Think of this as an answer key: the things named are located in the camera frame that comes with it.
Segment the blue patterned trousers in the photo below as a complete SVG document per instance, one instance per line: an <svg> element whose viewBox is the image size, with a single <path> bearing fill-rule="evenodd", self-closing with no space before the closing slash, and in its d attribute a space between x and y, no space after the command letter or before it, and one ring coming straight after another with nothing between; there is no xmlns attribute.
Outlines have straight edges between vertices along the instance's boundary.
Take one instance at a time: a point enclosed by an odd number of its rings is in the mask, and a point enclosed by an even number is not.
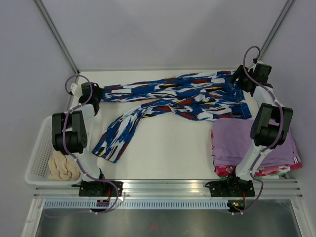
<svg viewBox="0 0 316 237"><path fill-rule="evenodd" d="M193 121L249 119L243 91L229 79L232 71L191 73L154 81L105 86L103 102L145 101L115 119L92 153L116 163L132 140L141 119L174 113Z"/></svg>

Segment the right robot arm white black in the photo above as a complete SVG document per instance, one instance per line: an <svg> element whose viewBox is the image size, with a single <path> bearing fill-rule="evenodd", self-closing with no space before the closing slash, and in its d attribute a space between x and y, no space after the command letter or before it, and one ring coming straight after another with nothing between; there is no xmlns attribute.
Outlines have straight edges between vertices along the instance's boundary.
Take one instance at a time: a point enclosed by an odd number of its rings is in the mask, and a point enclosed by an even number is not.
<svg viewBox="0 0 316 237"><path fill-rule="evenodd" d="M230 78L230 83L249 92L259 107L250 131L249 149L233 172L240 180L254 180L266 156L285 142L293 117L293 110L276 98L272 85L267 83L271 69L262 63L251 68L240 65Z"/></svg>

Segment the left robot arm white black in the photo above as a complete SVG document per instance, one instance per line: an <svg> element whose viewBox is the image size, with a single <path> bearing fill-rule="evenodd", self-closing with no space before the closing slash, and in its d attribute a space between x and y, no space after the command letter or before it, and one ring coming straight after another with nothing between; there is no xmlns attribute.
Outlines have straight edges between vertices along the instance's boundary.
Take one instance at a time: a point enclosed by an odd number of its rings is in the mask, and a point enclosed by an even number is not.
<svg viewBox="0 0 316 237"><path fill-rule="evenodd" d="M72 84L71 93L79 98L80 108L52 115L53 155L49 159L50 179L56 181L88 181L88 173L94 178L100 175L96 160L89 154L92 131L91 119L100 109L103 89L87 82Z"/></svg>

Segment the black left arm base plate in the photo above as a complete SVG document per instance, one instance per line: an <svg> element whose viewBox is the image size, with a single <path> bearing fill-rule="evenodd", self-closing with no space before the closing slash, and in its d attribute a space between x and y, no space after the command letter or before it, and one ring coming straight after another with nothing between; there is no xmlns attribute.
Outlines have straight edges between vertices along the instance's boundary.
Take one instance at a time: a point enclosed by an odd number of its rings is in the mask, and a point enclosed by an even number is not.
<svg viewBox="0 0 316 237"><path fill-rule="evenodd" d="M123 191L123 182L113 181L116 188L105 182L98 181L82 181L79 184L79 196L80 197L120 197Z"/></svg>

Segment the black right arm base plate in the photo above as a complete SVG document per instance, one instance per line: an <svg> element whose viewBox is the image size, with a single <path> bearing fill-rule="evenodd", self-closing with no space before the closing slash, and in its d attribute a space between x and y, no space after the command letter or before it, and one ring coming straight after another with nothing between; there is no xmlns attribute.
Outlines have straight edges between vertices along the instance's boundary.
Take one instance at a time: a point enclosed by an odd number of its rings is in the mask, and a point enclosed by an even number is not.
<svg viewBox="0 0 316 237"><path fill-rule="evenodd" d="M245 181L238 178L211 181L205 184L209 188L212 197L231 198L255 197L255 190L252 181Z"/></svg>

